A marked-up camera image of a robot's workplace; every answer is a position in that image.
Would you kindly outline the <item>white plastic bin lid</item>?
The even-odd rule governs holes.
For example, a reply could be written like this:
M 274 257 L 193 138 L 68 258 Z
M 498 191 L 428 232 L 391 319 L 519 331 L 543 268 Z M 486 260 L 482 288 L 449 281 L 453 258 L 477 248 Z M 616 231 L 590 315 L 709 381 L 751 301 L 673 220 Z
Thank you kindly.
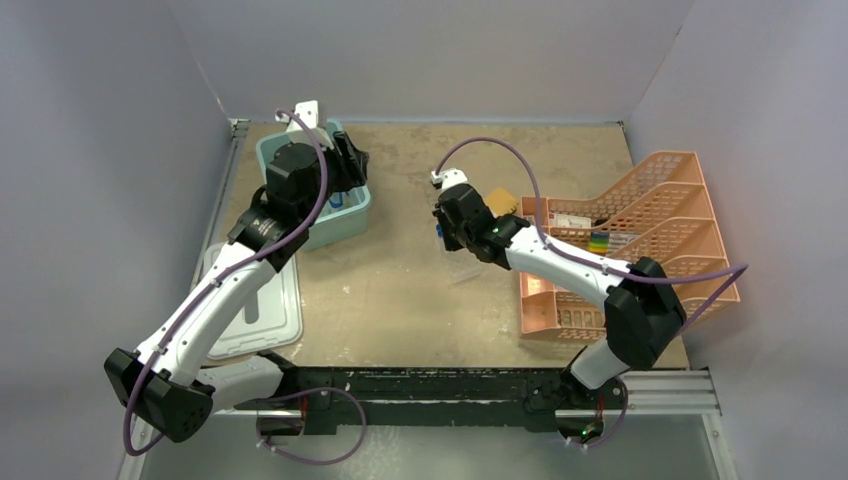
M 254 287 L 237 287 L 235 274 L 205 299 L 199 312 L 213 305 L 218 323 L 226 325 L 211 346 L 207 358 L 214 361 L 273 349 L 298 341 L 302 335 L 300 291 L 296 260 L 290 259 L 279 272 L 260 286 L 256 274 L 249 276 Z

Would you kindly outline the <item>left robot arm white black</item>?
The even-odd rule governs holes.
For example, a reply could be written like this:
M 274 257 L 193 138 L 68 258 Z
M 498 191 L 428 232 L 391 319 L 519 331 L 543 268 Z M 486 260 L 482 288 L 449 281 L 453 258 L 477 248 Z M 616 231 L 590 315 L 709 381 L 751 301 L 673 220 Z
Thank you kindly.
M 132 427 L 142 420 L 174 443 L 187 440 L 208 417 L 263 399 L 284 409 L 298 382 L 266 354 L 215 367 L 202 365 L 249 297 L 268 284 L 309 239 L 336 193 L 362 187 L 369 156 L 344 131 L 328 145 L 289 139 L 271 154 L 265 183 L 230 230 L 215 264 L 168 320 L 135 349 L 113 350 L 104 370 L 125 408 L 123 441 L 132 455 Z

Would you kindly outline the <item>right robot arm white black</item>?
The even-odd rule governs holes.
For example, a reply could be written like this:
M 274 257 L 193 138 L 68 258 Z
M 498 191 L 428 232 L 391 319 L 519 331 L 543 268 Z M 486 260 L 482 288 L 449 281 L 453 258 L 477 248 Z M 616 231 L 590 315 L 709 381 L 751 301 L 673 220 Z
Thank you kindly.
M 661 265 L 599 257 L 552 237 L 513 214 L 495 216 L 466 182 L 437 184 L 433 215 L 447 250 L 469 251 L 482 263 L 540 277 L 597 306 L 601 339 L 579 353 L 561 381 L 564 399 L 584 407 L 601 386 L 631 370 L 652 368 L 686 320 Z

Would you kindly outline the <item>clear plastic tube rack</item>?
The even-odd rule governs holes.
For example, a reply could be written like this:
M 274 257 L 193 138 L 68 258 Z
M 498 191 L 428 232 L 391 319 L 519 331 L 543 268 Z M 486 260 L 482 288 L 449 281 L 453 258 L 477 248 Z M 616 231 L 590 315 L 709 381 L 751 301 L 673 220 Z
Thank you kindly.
M 454 283 L 470 280 L 482 271 L 483 264 L 465 252 L 450 252 L 447 257 L 448 270 Z

